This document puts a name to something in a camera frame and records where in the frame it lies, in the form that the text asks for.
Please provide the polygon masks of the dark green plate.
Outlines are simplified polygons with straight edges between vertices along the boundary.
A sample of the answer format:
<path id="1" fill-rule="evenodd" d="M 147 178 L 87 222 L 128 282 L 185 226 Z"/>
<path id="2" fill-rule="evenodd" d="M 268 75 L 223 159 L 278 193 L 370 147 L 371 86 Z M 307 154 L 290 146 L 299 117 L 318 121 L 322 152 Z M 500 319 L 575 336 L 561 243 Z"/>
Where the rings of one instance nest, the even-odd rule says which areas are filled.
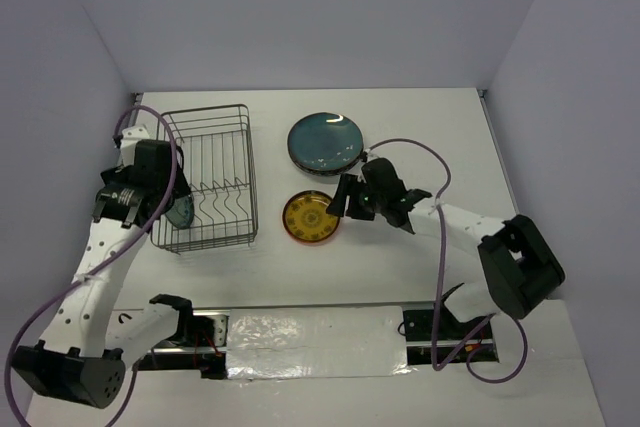
<path id="1" fill-rule="evenodd" d="M 361 157 L 361 129 L 349 117 L 317 112 L 298 120 L 287 136 L 287 151 L 302 158 Z"/>

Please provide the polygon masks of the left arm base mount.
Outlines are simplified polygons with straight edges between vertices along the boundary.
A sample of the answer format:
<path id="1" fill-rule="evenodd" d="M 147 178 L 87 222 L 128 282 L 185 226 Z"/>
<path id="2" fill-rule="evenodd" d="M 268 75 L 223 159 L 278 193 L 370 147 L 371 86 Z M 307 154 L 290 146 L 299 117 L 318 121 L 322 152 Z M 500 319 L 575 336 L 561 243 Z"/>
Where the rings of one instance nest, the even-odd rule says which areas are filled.
<path id="1" fill-rule="evenodd" d="M 190 371 L 202 379 L 226 379 L 229 320 L 229 310 L 195 310 L 186 331 L 150 348 L 138 370 Z"/>

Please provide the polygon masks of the blue floral celadon plate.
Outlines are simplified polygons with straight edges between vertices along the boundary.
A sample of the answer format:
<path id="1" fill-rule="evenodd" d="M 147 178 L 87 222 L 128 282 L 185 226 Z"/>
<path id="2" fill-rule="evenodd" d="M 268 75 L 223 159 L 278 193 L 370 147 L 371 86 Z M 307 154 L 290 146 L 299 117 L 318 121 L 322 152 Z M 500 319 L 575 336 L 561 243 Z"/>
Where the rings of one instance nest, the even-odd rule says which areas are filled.
<path id="1" fill-rule="evenodd" d="M 193 196 L 186 195 L 175 198 L 172 206 L 165 212 L 164 216 L 176 229 L 184 230 L 190 228 L 195 218 Z"/>

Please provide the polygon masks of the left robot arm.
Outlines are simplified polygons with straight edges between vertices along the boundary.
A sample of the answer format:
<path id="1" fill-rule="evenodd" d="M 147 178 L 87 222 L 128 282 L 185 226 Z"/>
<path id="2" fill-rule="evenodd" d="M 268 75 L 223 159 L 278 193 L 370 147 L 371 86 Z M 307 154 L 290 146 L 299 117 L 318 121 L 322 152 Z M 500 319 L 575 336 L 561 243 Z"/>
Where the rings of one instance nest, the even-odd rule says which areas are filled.
<path id="1" fill-rule="evenodd" d="M 158 343 L 185 345 L 195 336 L 190 300 L 158 294 L 116 329 L 109 322 L 141 244 L 153 223 L 188 187 L 172 141 L 123 143 L 121 167 L 102 172 L 89 240 L 58 311 L 33 346 L 18 344 L 10 367 L 38 395 L 98 409 L 108 407 L 125 373 Z"/>

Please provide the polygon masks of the amber brown small plate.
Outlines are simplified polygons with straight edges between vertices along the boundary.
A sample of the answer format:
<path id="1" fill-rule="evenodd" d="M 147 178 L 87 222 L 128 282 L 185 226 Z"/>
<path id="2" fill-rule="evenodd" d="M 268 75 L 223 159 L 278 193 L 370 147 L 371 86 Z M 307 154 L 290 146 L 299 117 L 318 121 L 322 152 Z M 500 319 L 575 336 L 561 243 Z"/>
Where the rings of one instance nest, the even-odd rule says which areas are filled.
<path id="1" fill-rule="evenodd" d="M 317 190 L 305 190 L 293 195 L 282 211 L 282 224 L 292 236 L 316 240 L 334 235 L 340 218 L 326 213 L 332 197 Z"/>

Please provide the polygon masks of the orange plastic plate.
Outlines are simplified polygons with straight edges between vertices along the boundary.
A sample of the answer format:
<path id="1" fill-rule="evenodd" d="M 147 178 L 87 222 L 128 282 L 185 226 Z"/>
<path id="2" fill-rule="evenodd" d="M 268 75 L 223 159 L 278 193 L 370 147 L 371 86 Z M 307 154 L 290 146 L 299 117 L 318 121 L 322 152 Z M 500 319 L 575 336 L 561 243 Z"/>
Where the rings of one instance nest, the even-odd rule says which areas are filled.
<path id="1" fill-rule="evenodd" d="M 325 237 L 325 238 L 320 238 L 320 239 L 316 239 L 316 240 L 305 240 L 296 236 L 292 236 L 289 235 L 289 238 L 296 242 L 299 245 L 303 245 L 303 246 L 309 246 L 309 247 L 319 247 L 319 246 L 324 246 L 327 245 L 329 243 L 331 243 L 334 238 L 335 235 L 329 236 L 329 237 Z"/>

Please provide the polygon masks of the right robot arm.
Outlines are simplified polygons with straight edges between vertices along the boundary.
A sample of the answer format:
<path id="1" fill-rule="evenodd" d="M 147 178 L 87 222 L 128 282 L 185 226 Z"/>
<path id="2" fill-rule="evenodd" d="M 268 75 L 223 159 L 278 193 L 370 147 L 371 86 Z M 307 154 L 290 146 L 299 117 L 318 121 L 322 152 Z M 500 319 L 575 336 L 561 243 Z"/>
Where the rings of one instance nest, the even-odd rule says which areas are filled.
<path id="1" fill-rule="evenodd" d="M 394 228 L 478 256 L 480 272 L 442 294 L 444 308 L 434 318 L 446 338 L 460 336 L 480 317 L 505 314 L 522 320 L 566 279 L 531 218 L 482 216 L 425 190 L 408 189 L 385 158 L 365 163 L 360 176 L 341 175 L 326 212 L 363 221 L 381 215 Z"/>

